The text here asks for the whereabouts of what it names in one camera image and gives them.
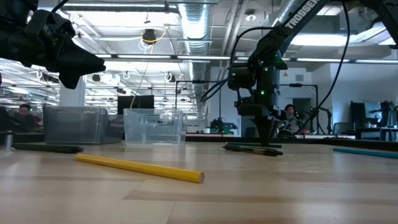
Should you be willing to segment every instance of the man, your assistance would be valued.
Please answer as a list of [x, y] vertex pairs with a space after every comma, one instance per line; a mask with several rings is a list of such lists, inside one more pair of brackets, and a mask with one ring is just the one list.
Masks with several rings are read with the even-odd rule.
[[33, 115], [30, 113], [30, 106], [27, 104], [23, 104], [19, 106], [19, 112], [15, 114], [15, 118], [25, 124], [26, 128], [29, 131], [33, 131], [36, 126], [36, 120]]

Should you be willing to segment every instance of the plastic storage bin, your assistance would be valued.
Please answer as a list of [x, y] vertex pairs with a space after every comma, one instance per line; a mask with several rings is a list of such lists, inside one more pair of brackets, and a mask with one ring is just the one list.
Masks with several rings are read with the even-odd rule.
[[45, 106], [43, 112], [48, 144], [104, 144], [123, 138], [123, 117], [110, 117], [105, 108]]
[[126, 144], [166, 144], [185, 142], [183, 113], [179, 110], [124, 109]]

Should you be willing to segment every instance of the computer monitor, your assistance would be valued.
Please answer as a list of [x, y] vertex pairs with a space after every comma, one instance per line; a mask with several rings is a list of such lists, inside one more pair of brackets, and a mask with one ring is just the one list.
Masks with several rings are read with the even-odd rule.
[[380, 102], [364, 101], [366, 118], [382, 119]]
[[[123, 109], [129, 109], [134, 96], [118, 96], [118, 114], [123, 114]], [[154, 95], [136, 96], [131, 108], [154, 109]]]

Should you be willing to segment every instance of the yellow rod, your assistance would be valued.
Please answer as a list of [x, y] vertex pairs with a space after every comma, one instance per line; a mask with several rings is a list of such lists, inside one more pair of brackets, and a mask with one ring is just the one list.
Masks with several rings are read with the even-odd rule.
[[144, 164], [140, 162], [124, 161], [120, 159], [112, 159], [101, 156], [92, 156], [86, 154], [77, 154], [76, 159], [82, 162], [90, 162], [103, 166], [126, 169], [145, 174], [153, 174], [161, 177], [170, 177], [178, 180], [186, 180], [190, 182], [202, 183], [205, 179], [203, 172], [178, 169], [173, 167], [159, 166], [153, 164]]

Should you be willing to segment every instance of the woman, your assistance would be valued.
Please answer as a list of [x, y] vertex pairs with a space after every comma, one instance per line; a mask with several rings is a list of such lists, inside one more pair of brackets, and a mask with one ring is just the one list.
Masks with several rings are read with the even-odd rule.
[[294, 115], [294, 106], [291, 104], [288, 104], [285, 106], [285, 112], [286, 112], [286, 125], [284, 129], [287, 129], [293, 133], [296, 133], [302, 124], [302, 121]]

